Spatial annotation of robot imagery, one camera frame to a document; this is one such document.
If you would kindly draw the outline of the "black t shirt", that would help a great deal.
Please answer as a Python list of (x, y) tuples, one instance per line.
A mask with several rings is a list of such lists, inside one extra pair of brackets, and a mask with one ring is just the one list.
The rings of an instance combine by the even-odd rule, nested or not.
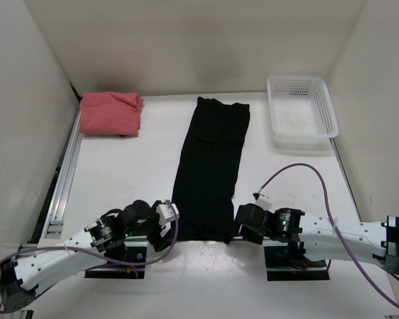
[(247, 104), (197, 99), (172, 192), (179, 241), (231, 241), (232, 198), (249, 121)]

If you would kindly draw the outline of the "pink t shirt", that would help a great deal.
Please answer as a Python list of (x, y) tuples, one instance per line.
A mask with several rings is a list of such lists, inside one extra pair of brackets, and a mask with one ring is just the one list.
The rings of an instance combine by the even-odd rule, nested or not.
[(144, 99), (137, 92), (91, 92), (80, 101), (80, 133), (135, 137), (140, 130)]

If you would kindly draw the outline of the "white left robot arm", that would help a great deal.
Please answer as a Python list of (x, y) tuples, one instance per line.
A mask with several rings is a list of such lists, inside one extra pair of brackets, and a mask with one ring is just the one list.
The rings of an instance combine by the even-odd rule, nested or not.
[(58, 282), (86, 270), (122, 266), (138, 272), (148, 262), (138, 259), (134, 243), (144, 237), (164, 259), (176, 243), (180, 213), (170, 201), (148, 205), (136, 200), (111, 209), (67, 240), (50, 247), (14, 253), (0, 261), (0, 314), (30, 305)]

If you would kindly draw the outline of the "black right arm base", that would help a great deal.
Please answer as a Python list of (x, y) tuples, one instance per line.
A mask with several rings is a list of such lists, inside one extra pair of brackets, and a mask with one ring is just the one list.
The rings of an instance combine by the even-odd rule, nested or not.
[(330, 280), (330, 262), (311, 261), (301, 244), (287, 243), (263, 247), (269, 282)]

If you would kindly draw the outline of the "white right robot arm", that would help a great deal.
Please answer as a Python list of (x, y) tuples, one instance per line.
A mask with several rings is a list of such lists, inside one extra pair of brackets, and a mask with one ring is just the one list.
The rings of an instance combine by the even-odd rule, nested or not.
[(275, 243), (284, 266), (357, 260), (399, 276), (399, 217), (389, 216), (383, 222), (347, 223), (298, 209), (270, 212), (250, 203), (239, 206), (235, 223), (243, 240), (258, 245), (264, 240)]

